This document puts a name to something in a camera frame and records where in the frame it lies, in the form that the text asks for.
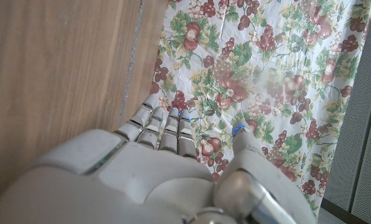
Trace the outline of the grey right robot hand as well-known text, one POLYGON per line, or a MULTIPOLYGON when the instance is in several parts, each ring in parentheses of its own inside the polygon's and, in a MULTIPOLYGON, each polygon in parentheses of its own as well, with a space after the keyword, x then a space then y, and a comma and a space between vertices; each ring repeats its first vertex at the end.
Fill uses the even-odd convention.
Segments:
POLYGON ((301 191, 232 128, 218 179, 198 163, 187 111, 150 95, 110 133, 92 129, 38 158, 0 196, 0 223, 314 223, 301 191))

